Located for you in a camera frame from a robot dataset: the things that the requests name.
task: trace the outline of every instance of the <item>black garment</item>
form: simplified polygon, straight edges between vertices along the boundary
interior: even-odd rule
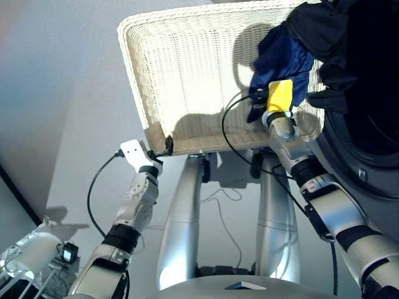
[[[331,2],[302,3],[282,24],[312,55],[323,62],[345,53],[348,15]]]
[[[324,62],[319,75],[331,90],[309,96],[311,105],[346,113],[344,91],[356,81],[346,69],[348,15],[331,2],[303,3],[283,23],[284,28],[312,55]]]

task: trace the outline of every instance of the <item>gray floor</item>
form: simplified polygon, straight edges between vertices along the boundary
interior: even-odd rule
[[[38,214],[57,221],[60,230],[79,246],[81,266],[101,242],[85,207],[92,176],[121,142],[144,138],[116,28],[132,14],[209,3],[0,1],[0,162]],[[184,160],[183,156],[164,159],[152,228],[144,236],[145,250],[134,256],[130,266],[130,298],[145,298],[156,291],[161,228]],[[242,173],[248,169],[237,173],[244,179]],[[134,175],[133,168],[118,159],[98,178],[92,206],[104,229],[127,200],[126,190]],[[204,185],[201,198],[219,188],[217,182]],[[295,186],[293,190],[299,197]],[[226,225],[243,250],[243,266],[249,268],[254,262],[259,185],[251,183],[238,191],[243,197],[238,202],[220,193],[218,197]],[[236,195],[229,189],[226,192]],[[331,293],[329,245],[319,240],[303,216],[297,218],[302,282]],[[223,230],[216,203],[205,204],[201,207],[199,265],[235,265],[237,260],[238,251]],[[339,271],[342,298],[360,298],[340,255]]]

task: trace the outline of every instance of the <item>wicker basket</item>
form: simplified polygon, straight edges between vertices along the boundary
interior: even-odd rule
[[[139,14],[118,27],[120,47],[140,120],[152,150],[171,135],[173,154],[229,150],[221,133],[226,107],[245,94],[257,45],[302,0],[212,4]],[[315,62],[309,92],[318,83]],[[229,112],[228,138],[239,148],[266,146],[260,123],[247,124],[250,102]],[[301,135],[315,139],[324,111],[306,101],[294,112]]]

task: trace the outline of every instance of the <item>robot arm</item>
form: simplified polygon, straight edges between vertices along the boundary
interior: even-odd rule
[[[128,192],[130,200],[120,208],[112,228],[72,285],[69,295],[75,296],[68,298],[122,298],[126,269],[150,223],[158,197],[156,178],[162,171],[161,161],[149,157],[144,144],[137,140],[122,143],[121,149],[138,173]]]
[[[398,244],[368,226],[362,208],[323,168],[284,112],[266,112],[262,122],[269,130],[270,147],[308,203],[309,220],[322,239],[340,244],[363,298],[397,298]]]

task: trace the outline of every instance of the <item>blue fabric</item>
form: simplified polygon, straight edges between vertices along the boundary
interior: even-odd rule
[[[255,73],[249,86],[249,93],[259,88],[267,89],[271,81],[291,79],[292,104],[298,106],[306,96],[309,71],[314,61],[312,54],[281,26],[269,31],[259,43],[258,51],[259,58],[254,63]]]

